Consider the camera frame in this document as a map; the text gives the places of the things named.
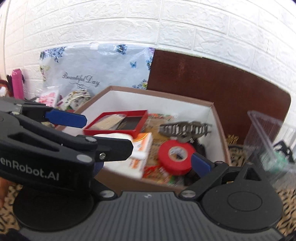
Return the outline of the person's left hand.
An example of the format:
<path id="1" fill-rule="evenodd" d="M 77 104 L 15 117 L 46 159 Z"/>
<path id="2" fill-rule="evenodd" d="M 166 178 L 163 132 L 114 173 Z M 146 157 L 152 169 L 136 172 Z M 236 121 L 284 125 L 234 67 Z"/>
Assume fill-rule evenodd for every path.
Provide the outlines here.
<path id="1" fill-rule="evenodd" d="M 13 186 L 14 183 L 6 180 L 4 178 L 0 178 L 0 207 L 2 208 L 4 205 L 4 200 L 8 194 L 9 187 Z"/>

